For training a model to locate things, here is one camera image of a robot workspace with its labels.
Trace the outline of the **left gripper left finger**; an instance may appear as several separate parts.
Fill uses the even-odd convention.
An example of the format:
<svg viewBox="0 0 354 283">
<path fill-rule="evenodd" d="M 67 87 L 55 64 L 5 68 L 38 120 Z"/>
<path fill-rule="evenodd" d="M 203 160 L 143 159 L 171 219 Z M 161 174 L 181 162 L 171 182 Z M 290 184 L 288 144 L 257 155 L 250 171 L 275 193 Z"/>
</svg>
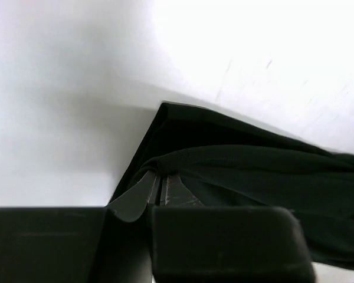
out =
<svg viewBox="0 0 354 283">
<path fill-rule="evenodd" d="M 120 221 L 137 221 L 148 205 L 152 190 L 158 190 L 160 177 L 148 171 L 134 186 L 107 205 L 107 209 Z"/>
</svg>

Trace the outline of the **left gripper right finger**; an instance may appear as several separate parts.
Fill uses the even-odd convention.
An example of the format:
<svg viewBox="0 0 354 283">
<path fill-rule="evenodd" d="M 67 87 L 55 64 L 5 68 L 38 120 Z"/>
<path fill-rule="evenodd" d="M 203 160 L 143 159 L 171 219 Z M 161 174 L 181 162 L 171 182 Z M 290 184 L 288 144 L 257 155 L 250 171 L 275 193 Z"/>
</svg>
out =
<svg viewBox="0 0 354 283">
<path fill-rule="evenodd" d="M 162 181 L 161 206 L 203 207 L 204 204 L 183 184 L 179 175 L 168 175 Z"/>
</svg>

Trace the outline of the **black shorts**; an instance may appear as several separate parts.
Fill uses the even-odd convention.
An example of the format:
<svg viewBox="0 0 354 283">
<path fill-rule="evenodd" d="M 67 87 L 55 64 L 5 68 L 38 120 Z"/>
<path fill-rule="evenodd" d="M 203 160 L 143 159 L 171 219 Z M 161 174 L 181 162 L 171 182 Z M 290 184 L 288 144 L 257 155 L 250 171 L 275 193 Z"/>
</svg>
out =
<svg viewBox="0 0 354 283">
<path fill-rule="evenodd" d="M 114 193 L 146 172 L 178 175 L 207 206 L 279 206 L 312 259 L 354 270 L 354 155 L 328 152 L 215 111 L 162 103 Z"/>
</svg>

